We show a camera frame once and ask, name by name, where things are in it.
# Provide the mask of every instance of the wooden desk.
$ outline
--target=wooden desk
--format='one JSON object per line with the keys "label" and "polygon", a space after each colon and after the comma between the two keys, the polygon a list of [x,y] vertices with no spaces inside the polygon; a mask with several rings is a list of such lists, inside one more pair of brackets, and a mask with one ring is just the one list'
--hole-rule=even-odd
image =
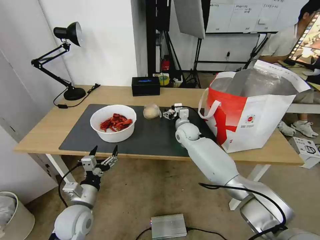
{"label": "wooden desk", "polygon": [[[91,86],[79,86],[88,90]],[[72,127],[80,118],[81,114],[89,104],[124,104],[133,106],[144,106],[155,103],[160,107],[168,107],[174,103],[182,102],[184,105],[197,108],[199,99],[204,89],[176,89],[161,88],[160,96],[133,97],[131,87],[101,86],[93,91],[79,106],[68,109],[54,107],[16,146],[15,150],[26,153],[46,154],[60,175],[64,175],[68,168],[62,161],[60,155],[87,155],[88,152],[59,150]],[[74,105],[75,102],[63,100],[61,103]],[[110,153],[97,153],[98,157],[108,157]],[[119,154],[120,158],[145,158],[162,160],[189,160],[186,157],[172,156],[150,156]],[[303,165],[303,161],[293,150],[282,134],[275,130],[266,145],[262,149],[254,149],[243,152],[231,153],[230,156],[236,162],[256,164],[249,178],[258,181],[267,171],[270,164]],[[66,182],[74,182],[69,174]]]}

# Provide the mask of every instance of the wastebasket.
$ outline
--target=wastebasket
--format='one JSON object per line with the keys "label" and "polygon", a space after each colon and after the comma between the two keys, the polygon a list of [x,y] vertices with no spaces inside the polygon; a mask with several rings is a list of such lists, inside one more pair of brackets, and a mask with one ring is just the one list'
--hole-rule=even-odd
{"label": "wastebasket", "polygon": [[1,196],[12,197],[16,200],[16,210],[10,221],[0,230],[0,240],[24,240],[33,229],[35,218],[12,192],[0,192]]}

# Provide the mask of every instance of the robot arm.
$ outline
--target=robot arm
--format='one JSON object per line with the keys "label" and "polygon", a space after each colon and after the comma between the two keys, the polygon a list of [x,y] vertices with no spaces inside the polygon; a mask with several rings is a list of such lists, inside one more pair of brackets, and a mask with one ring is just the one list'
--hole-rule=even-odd
{"label": "robot arm", "polygon": [[[214,141],[201,137],[199,129],[186,120],[188,109],[179,108],[175,104],[175,111],[183,118],[176,121],[176,139],[187,149],[192,161],[202,173],[214,184],[238,187],[256,191],[272,199],[283,211],[287,223],[294,217],[293,210],[275,192],[260,182],[250,181],[242,177],[233,159],[225,153]],[[227,189],[229,195],[242,201],[241,216],[255,233],[261,233],[283,221],[280,210],[265,197],[243,190]],[[319,240],[319,236],[306,233],[299,229],[278,230],[262,236],[265,239],[277,240]]]}
{"label": "robot arm", "polygon": [[97,163],[94,156],[96,150],[97,147],[89,156],[81,159],[86,172],[85,180],[80,184],[66,183],[63,187],[63,191],[70,197],[71,206],[56,218],[49,240],[84,240],[90,232],[93,223],[92,208],[100,189],[100,179],[118,160],[118,146],[115,147],[112,156],[101,163]]}

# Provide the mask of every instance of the lamp shade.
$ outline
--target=lamp shade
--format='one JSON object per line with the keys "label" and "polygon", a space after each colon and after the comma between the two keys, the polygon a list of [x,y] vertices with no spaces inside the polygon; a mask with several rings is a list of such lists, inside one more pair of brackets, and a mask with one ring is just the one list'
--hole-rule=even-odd
{"label": "lamp shade", "polygon": [[55,27],[53,34],[59,39],[69,39],[72,43],[81,47],[82,31],[78,22],[71,23],[67,28]]}

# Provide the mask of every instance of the desk leg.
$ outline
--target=desk leg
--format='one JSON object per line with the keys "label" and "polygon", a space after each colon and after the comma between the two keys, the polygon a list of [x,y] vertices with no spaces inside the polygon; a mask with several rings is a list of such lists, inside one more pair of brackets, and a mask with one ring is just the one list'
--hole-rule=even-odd
{"label": "desk leg", "polygon": [[[46,156],[49,158],[50,162],[53,164],[53,166],[56,168],[58,173],[63,177],[67,171],[69,171],[68,167],[65,165],[63,160],[61,159],[60,155],[55,155],[55,154],[46,154]],[[73,178],[72,174],[69,173],[65,178],[64,178],[66,183],[69,182],[75,182],[76,180]]]}
{"label": "desk leg", "polygon": [[[247,179],[258,182],[260,180],[260,178],[265,174],[265,172],[268,170],[268,168],[271,165],[266,164],[266,165],[261,165],[261,164],[257,164],[254,169],[251,171],[251,173],[249,174],[249,176],[247,177]],[[241,201],[237,200],[237,199],[232,199],[229,202],[229,208],[231,211],[236,210],[236,208],[240,205]]]}

